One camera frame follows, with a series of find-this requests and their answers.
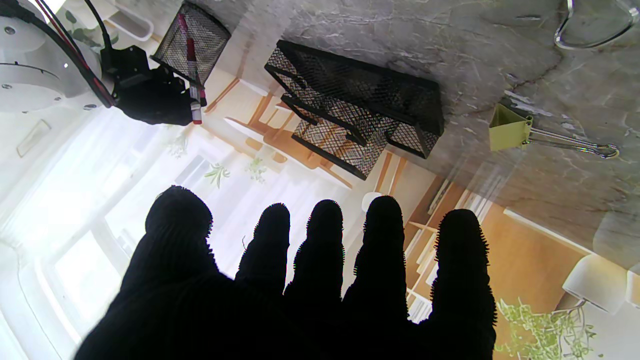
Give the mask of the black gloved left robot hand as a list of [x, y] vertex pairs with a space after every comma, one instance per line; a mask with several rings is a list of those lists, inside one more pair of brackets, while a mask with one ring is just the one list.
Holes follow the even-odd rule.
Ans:
[[145, 233], [102, 319], [76, 360], [491, 360], [497, 339], [489, 245], [475, 213], [448, 212], [438, 228], [432, 311], [409, 320], [405, 233], [395, 198], [366, 211], [355, 279], [342, 291], [338, 203], [318, 202], [286, 284], [290, 212], [265, 208], [234, 278], [207, 238], [213, 217], [182, 186], [154, 200]]

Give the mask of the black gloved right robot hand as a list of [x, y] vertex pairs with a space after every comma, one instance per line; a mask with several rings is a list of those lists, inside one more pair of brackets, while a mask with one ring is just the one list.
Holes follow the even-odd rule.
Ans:
[[116, 107], [147, 125], [187, 126], [194, 122], [191, 88], [165, 66], [150, 70], [150, 77], [130, 84], [115, 80]]

